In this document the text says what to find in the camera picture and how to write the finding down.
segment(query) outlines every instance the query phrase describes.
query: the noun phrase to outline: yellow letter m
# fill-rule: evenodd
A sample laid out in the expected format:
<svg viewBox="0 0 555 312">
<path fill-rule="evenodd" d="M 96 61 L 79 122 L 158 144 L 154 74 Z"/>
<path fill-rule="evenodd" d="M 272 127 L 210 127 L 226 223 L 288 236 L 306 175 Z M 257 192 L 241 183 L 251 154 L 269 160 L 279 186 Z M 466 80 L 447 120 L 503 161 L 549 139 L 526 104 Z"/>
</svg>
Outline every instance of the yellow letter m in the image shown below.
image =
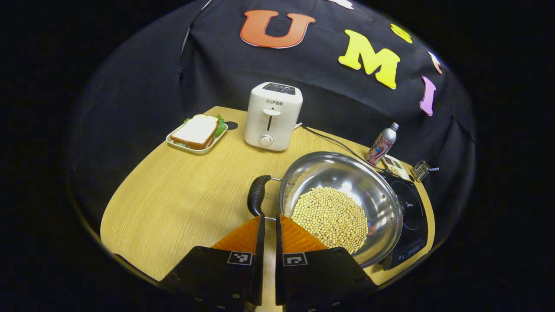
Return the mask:
<svg viewBox="0 0 555 312">
<path fill-rule="evenodd" d="M 375 53 L 368 39 L 357 32 L 346 29 L 345 33 L 349 35 L 349 46 L 345 55 L 339 57 L 339 63 L 353 69 L 360 69 L 359 56 L 361 56 L 366 74 L 373 73 L 381 66 L 380 71 L 376 73 L 376 79 L 395 89 L 397 87 L 395 73 L 397 63 L 401 59 L 389 49 L 382 49 Z"/>
</svg>

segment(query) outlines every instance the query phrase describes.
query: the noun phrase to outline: black handle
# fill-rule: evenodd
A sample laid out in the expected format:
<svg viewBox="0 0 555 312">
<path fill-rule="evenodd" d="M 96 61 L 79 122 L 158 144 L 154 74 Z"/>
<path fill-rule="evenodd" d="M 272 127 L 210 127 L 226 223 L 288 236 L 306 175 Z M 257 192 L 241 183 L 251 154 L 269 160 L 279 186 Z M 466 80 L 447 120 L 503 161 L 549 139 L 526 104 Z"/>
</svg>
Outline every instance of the black handle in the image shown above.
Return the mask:
<svg viewBox="0 0 555 312">
<path fill-rule="evenodd" d="M 266 193 L 264 186 L 272 177 L 270 175 L 261 175 L 254 179 L 253 183 L 250 185 L 249 197 L 246 200 L 246 205 L 253 216 L 258 216 L 262 214 L 262 201 L 264 200 L 264 195 Z"/>
</svg>

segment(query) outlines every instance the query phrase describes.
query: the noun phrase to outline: wooden table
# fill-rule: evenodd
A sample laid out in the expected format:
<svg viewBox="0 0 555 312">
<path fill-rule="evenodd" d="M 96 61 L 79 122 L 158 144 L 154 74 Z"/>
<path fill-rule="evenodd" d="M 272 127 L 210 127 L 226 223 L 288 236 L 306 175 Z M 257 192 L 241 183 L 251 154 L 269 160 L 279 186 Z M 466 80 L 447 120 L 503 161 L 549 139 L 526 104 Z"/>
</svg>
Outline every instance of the wooden table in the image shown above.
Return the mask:
<svg viewBox="0 0 555 312">
<path fill-rule="evenodd" d="M 163 141 L 122 182 L 102 218 L 102 243 L 158 281 L 192 247 L 212 246 L 253 217 L 247 210 L 246 199 L 256 177 L 270 174 L 281 178 L 293 161 L 311 152 L 349 154 L 340 145 L 300 127 L 293 132 L 291 144 L 283 152 L 252 147 L 244 140 L 246 112 L 214 107 L 206 114 L 221 114 L 239 127 L 228 130 L 204 155 L 176 149 Z M 340 140 L 359 155 L 369 149 L 326 135 Z M 411 168 L 405 163 L 403 166 L 407 171 Z M 378 264 L 365 268 L 377 285 L 408 268 L 431 249 L 435 234 L 433 212 L 423 185 L 415 184 L 428 219 L 427 245 L 391 270 L 383 271 Z M 279 213 L 279 186 L 277 182 L 266 184 L 262 210 L 267 216 Z M 275 247 L 275 223 L 266 220 L 261 311 L 281 311 L 280 306 L 275 306 Z"/>
</svg>

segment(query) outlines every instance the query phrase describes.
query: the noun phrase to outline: toaster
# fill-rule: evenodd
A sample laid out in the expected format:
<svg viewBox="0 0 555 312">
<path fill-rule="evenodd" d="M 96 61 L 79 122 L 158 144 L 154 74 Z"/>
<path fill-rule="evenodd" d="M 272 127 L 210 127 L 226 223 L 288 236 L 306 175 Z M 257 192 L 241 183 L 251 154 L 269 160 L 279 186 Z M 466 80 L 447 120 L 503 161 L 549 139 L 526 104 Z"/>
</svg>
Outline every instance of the toaster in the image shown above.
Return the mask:
<svg viewBox="0 0 555 312">
<path fill-rule="evenodd" d="M 301 105 L 298 88 L 274 82 L 257 85 L 250 92 L 245 141 L 270 150 L 287 149 Z"/>
</svg>

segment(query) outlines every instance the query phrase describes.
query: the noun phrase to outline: black induction stove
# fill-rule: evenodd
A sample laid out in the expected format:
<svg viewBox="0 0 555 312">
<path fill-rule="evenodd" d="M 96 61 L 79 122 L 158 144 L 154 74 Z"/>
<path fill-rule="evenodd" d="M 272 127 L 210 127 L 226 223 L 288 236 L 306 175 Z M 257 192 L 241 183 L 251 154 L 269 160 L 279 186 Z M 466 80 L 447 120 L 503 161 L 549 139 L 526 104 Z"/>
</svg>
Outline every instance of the black induction stove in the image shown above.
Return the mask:
<svg viewBox="0 0 555 312">
<path fill-rule="evenodd" d="M 403 229 L 393 251 L 381 262 L 384 270 L 392 269 L 414 256 L 428 240 L 428 222 L 422 199 L 413 182 L 380 174 L 389 183 L 401 203 L 403 212 Z"/>
</svg>

